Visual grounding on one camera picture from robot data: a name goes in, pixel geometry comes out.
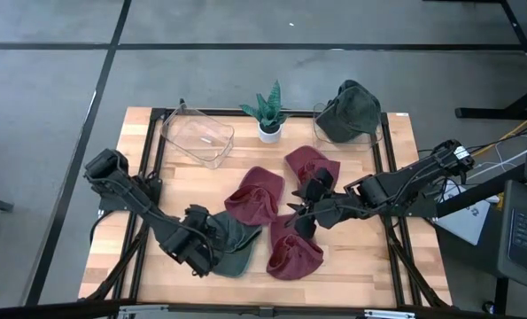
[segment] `maroon fabric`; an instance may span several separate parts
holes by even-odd
[[[312,274],[324,262],[322,249],[297,235],[281,237],[274,245],[267,264],[269,275],[282,280],[300,279]]]
[[[292,223],[291,226],[285,228],[284,224],[290,221],[295,214],[281,215],[278,216],[274,222],[269,225],[269,234],[271,237],[271,247],[274,247],[279,239],[287,235],[298,235],[298,232],[295,230],[295,223]]]
[[[277,202],[281,200],[283,188],[281,176],[263,167],[253,167],[224,205],[232,216],[246,225],[268,224],[277,216]]]
[[[336,186],[340,175],[340,162],[327,159],[314,147],[301,146],[284,159],[292,172],[297,175],[299,185],[312,178],[319,168],[326,168],[334,179],[332,188]]]

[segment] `dark green cap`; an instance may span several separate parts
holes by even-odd
[[[214,257],[220,262],[213,273],[220,276],[239,277],[244,274],[252,258],[257,236],[261,226],[248,226],[234,218],[228,211],[217,213],[209,218],[208,225],[216,228]]]
[[[330,141],[345,143],[356,136],[375,134],[381,117],[377,98],[353,80],[346,80],[338,95],[316,118],[316,124]]]

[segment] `desk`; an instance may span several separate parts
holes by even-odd
[[[117,149],[129,160],[129,173],[137,173],[151,108],[129,107]],[[253,166],[262,166],[285,178],[279,214],[292,211],[286,203],[298,203],[291,195],[297,187],[283,157],[301,145],[313,145],[312,118],[289,118],[278,144],[258,139],[255,120],[245,116],[217,116],[217,121],[235,128],[234,148],[215,170],[202,167],[167,144],[160,170],[164,181],[159,207],[167,214],[183,216],[189,204],[205,206],[212,214],[224,209],[223,200],[236,188]],[[390,113],[388,119],[398,167],[418,160],[411,122],[406,113]],[[157,121],[154,143],[159,140]],[[384,170],[389,170],[380,142]],[[355,151],[355,145],[336,147],[321,144],[319,149],[331,160],[341,161],[337,191],[364,175],[374,174],[372,151]],[[153,158],[149,160],[152,168]],[[434,229],[421,219],[408,220],[415,264],[439,297],[450,303],[450,293]],[[127,212],[111,214],[97,227],[79,292],[91,294],[119,259]],[[379,218],[350,220],[332,230],[318,228],[315,239],[324,251],[324,262],[312,275],[297,281],[276,280],[266,273],[270,249],[268,229],[258,238],[254,257],[240,278],[211,274],[192,276],[187,265],[178,265],[158,247],[152,234],[146,248],[138,301],[213,305],[275,305],[297,307],[395,307],[388,250]],[[133,264],[128,266],[122,297],[128,296]],[[400,266],[405,297],[410,303],[407,273]]]

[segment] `green cloth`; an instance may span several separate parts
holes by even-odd
[[[316,124],[334,143],[345,143],[356,136],[375,134],[381,118],[377,98],[353,80],[346,80],[336,98],[316,118]]]
[[[213,273],[227,277],[243,275],[252,258],[261,226],[244,225],[228,211],[215,214],[207,223],[216,229],[216,236],[220,239],[214,247],[214,257],[220,261],[214,266]]]

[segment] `white pot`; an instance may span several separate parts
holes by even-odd
[[[283,132],[283,125],[284,124],[281,124],[281,126],[279,126],[279,129],[275,133],[269,134],[269,133],[263,132],[263,130],[261,129],[261,126],[258,123],[257,124],[257,129],[260,132],[260,140],[261,140],[261,142],[267,143],[267,144],[272,144],[272,143],[279,142],[279,139],[281,139],[281,132]]]

